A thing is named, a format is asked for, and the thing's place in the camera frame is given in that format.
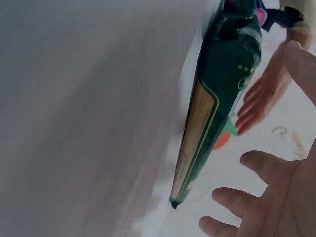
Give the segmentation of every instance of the finger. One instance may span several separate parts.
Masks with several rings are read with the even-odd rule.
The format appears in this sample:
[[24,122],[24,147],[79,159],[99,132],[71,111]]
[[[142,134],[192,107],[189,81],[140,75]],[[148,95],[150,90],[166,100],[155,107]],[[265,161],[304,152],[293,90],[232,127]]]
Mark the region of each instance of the finger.
[[284,60],[294,81],[316,106],[316,57],[298,42],[290,41],[284,49]]
[[266,184],[269,184],[287,162],[265,152],[250,151],[241,156],[240,163],[256,172]]
[[247,120],[249,120],[250,117],[262,117],[264,115],[266,105],[266,100],[258,99],[251,105],[250,108],[246,112],[244,112],[242,115],[239,116],[235,127],[239,128],[245,123]]
[[238,228],[236,226],[222,223],[209,216],[199,220],[200,228],[211,237],[234,237]]
[[245,211],[257,199],[254,195],[231,188],[215,189],[212,192],[212,198],[241,219],[243,218]]
[[249,98],[253,96],[262,86],[262,80],[261,78],[257,80],[257,82],[247,91],[244,97],[244,102],[246,102]]
[[238,128],[237,135],[241,136],[248,130],[250,130],[252,127],[254,127],[256,124],[261,122],[264,118],[264,115],[261,113],[261,111],[254,111],[253,114],[250,114],[247,118],[241,118],[240,120],[244,119],[244,122],[236,126]]
[[307,162],[311,164],[313,170],[316,168],[316,139],[314,139],[310,151],[308,152]]
[[259,96],[253,96],[249,98],[247,101],[245,101],[244,105],[241,107],[241,109],[238,111],[237,115],[240,117],[243,114],[245,114],[247,111],[250,110],[250,108],[253,106],[253,104],[258,103],[260,101]]

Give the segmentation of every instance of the gold stripe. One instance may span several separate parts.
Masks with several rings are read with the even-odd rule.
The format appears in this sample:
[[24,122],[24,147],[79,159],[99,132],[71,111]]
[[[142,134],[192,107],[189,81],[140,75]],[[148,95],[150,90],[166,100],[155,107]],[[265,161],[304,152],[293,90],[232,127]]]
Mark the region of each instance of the gold stripe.
[[188,180],[188,178],[189,178],[189,176],[190,176],[190,173],[191,173],[191,171],[192,171],[192,168],[194,167],[194,164],[195,164],[195,162],[196,162],[196,160],[197,160],[197,157],[198,157],[198,155],[199,155],[199,152],[200,152],[200,150],[201,150],[201,148],[202,148],[202,145],[203,145],[203,143],[204,143],[204,141],[205,141],[205,139],[206,139],[206,136],[207,136],[207,134],[208,134],[208,131],[209,131],[209,129],[210,129],[212,123],[213,123],[215,114],[216,114],[216,112],[217,112],[217,110],[218,110],[218,107],[219,107],[219,98],[218,98],[218,96],[217,96],[217,95],[214,93],[214,91],[212,91],[204,82],[202,82],[201,80],[200,80],[200,82],[202,83],[202,85],[204,86],[204,88],[206,88],[206,90],[217,100],[217,105],[216,105],[216,107],[215,107],[215,110],[214,110],[213,116],[212,116],[212,118],[211,118],[211,121],[210,121],[209,124],[208,124],[207,130],[206,130],[206,132],[205,132],[205,134],[204,134],[204,137],[203,137],[203,139],[202,139],[202,142],[201,142],[200,145],[199,145],[197,154],[196,154],[196,155],[194,156],[194,158],[193,158],[193,163],[192,163],[192,165],[191,165],[191,168],[190,168],[189,172],[187,173],[187,176],[186,176],[186,178],[185,178],[185,180],[184,180],[184,182],[183,182],[183,184],[182,184],[182,187],[181,187],[181,189],[180,189],[180,192],[178,193],[177,199],[179,198],[180,194],[182,193],[182,191],[183,191],[183,189],[184,189],[184,184],[187,182],[187,180]]

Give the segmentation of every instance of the sleeve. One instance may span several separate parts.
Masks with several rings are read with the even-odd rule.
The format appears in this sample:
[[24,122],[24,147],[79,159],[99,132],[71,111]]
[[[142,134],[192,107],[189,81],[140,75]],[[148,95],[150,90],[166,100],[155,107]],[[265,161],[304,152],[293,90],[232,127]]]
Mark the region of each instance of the sleeve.
[[298,10],[304,20],[297,22],[291,29],[316,36],[316,0],[280,0],[281,8],[291,7]]

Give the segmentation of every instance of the orange object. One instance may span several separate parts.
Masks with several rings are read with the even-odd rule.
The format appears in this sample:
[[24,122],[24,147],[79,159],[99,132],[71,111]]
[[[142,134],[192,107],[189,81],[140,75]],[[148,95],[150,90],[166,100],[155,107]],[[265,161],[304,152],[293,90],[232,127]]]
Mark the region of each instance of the orange object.
[[229,138],[231,136],[231,133],[229,131],[226,131],[224,133],[222,133],[219,138],[217,139],[214,147],[213,147],[213,150],[216,150],[216,149],[219,149],[221,148],[223,145],[225,145],[228,141],[229,141]]

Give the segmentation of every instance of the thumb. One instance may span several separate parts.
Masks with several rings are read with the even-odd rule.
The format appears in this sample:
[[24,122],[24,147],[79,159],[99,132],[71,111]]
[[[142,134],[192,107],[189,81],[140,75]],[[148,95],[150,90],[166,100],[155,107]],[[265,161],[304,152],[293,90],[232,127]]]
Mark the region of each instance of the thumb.
[[284,61],[291,77],[316,106],[316,57],[290,41],[284,48]]

